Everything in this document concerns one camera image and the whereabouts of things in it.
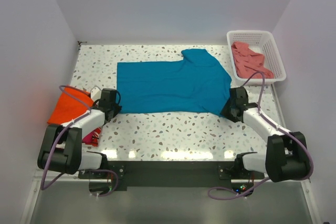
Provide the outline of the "blue t shirt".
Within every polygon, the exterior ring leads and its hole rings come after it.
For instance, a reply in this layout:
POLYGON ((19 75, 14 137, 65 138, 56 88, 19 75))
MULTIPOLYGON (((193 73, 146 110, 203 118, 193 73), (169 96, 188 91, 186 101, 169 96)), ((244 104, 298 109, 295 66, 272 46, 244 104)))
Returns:
POLYGON ((122 113, 220 112, 232 79, 206 49, 182 50, 180 61, 120 62, 122 113))

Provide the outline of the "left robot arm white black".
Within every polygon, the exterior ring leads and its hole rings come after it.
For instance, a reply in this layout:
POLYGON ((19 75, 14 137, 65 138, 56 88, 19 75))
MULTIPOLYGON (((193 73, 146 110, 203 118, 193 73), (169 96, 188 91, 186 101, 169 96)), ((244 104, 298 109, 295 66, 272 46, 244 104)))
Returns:
POLYGON ((106 155, 83 151, 82 140, 121 111, 120 101, 117 90, 102 89, 97 105, 69 122, 47 126, 37 166, 70 175, 89 169, 97 178, 105 177, 109 171, 106 155))

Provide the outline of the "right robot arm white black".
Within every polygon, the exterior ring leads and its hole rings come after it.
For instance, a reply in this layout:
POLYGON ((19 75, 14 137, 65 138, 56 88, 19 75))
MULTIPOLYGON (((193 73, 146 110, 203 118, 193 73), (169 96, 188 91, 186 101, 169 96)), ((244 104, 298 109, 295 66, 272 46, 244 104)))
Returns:
POLYGON ((246 178, 252 172, 267 174, 272 182, 304 180, 313 171, 305 136, 292 132, 265 115, 257 103, 250 103, 244 87, 231 88, 230 97, 221 115, 232 122, 252 128, 266 143, 264 154, 257 152, 236 155, 235 175, 246 178))

